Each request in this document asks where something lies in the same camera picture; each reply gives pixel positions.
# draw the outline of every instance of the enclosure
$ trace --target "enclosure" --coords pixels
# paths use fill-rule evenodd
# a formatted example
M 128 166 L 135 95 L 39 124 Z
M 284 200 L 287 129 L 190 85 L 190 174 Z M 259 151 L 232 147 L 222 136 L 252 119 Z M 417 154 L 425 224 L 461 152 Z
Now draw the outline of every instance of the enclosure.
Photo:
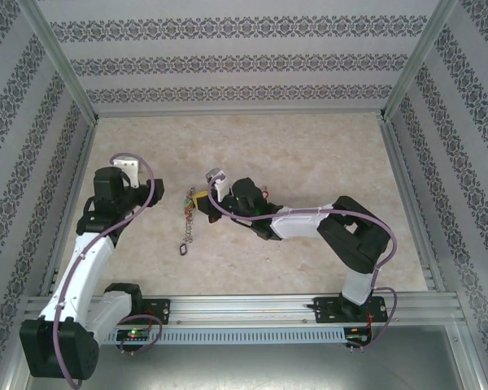
M 165 194 L 95 294 L 137 283 L 171 300 L 170 324 L 146 357 L 102 347 L 83 388 L 488 388 L 488 0 L 0 0 L 0 389 L 65 388 L 29 377 L 20 323 L 123 151 Z M 346 273 L 322 240 L 195 210 L 179 254 L 214 167 L 276 204 L 349 195 L 387 222 L 399 251 L 377 285 L 399 304 L 376 350 L 317 342 L 307 304 Z

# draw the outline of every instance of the yellow object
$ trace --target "yellow object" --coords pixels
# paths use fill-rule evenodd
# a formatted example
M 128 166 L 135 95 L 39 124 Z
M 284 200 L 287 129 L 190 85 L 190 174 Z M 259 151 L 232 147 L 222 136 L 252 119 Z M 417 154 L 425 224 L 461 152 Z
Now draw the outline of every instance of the yellow object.
M 196 193 L 195 195 L 192 196 L 192 201 L 194 202 L 194 206 L 196 209 L 198 209 L 197 200 L 200 197 L 207 197 L 207 196 L 208 196 L 208 191 L 201 191 L 200 193 Z

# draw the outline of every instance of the wall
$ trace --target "wall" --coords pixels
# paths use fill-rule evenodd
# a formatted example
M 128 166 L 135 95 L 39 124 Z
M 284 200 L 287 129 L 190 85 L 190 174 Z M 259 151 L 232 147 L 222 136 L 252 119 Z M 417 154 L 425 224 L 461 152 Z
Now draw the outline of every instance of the wall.
M 40 1 L 100 114 L 381 109 L 438 0 Z
M 2 369 L 25 298 L 40 293 L 88 127 L 18 4 L 0 0 Z
M 456 5 L 392 124 L 488 378 L 488 0 Z

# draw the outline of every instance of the carabiner clip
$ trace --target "carabiner clip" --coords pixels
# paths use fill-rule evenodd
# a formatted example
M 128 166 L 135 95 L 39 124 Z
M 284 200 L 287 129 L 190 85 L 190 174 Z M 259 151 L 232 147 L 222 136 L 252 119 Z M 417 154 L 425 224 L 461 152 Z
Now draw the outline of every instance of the carabiner clip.
M 181 246 L 179 247 L 179 254 L 181 256 L 184 256 L 187 253 L 188 253 L 188 247 L 186 246 L 185 243 L 182 243 Z

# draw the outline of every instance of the beige floor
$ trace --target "beige floor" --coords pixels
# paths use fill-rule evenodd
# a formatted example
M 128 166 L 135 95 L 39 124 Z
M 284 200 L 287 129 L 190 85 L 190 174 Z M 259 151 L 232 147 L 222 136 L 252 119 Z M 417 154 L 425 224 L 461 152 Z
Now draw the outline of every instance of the beige floor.
M 426 290 L 374 114 L 101 119 L 73 226 L 93 194 L 94 171 L 121 151 L 144 157 L 164 179 L 166 192 L 124 231 L 97 293 L 111 281 L 167 295 L 341 290 L 346 267 L 323 240 L 264 241 L 228 219 L 210 225 L 198 212 L 194 243 L 181 257 L 185 193 L 192 185 L 205 189 L 204 175 L 213 167 L 231 180 L 249 176 L 267 185 L 271 202 L 285 206 L 323 206 L 352 196 L 386 221 L 399 240 L 378 285 Z M 63 266 L 75 236 L 68 237 Z

